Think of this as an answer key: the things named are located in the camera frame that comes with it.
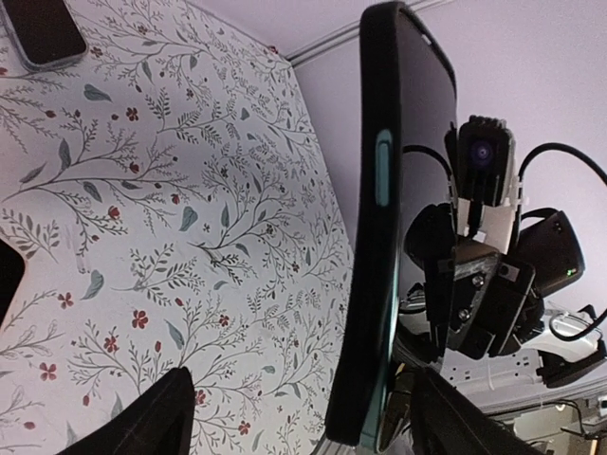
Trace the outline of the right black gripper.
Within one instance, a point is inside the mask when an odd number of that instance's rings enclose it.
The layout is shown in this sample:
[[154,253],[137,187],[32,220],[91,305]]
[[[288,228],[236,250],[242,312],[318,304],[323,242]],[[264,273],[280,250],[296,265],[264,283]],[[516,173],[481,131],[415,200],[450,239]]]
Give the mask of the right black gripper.
[[484,249],[458,259],[453,288],[455,241],[449,203],[421,210],[406,234],[406,253],[424,272],[432,354],[436,360],[444,357],[450,326],[451,350],[469,358],[500,356],[527,300],[535,267]]

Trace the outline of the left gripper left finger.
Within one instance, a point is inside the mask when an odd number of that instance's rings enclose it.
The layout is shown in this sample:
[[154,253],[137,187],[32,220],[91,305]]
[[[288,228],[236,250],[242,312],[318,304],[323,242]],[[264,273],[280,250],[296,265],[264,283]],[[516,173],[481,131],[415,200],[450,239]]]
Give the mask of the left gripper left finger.
[[116,418],[63,454],[190,453],[195,399],[185,368],[172,368]]

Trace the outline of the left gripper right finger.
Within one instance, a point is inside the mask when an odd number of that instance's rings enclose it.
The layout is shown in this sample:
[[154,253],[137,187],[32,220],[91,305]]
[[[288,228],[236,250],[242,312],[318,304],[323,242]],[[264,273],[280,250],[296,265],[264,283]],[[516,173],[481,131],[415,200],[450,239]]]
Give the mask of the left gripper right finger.
[[538,449],[486,417],[432,369],[414,374],[411,433],[415,454],[537,454]]

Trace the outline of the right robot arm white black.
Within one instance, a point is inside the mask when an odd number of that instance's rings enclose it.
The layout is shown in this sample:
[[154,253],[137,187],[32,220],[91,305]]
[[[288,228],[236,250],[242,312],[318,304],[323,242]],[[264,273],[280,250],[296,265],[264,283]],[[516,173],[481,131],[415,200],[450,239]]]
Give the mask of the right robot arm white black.
[[510,253],[456,237],[451,207],[429,205],[404,241],[408,265],[394,358],[437,370],[484,410],[579,393],[606,361],[598,309],[573,293],[586,271],[559,210],[535,209]]

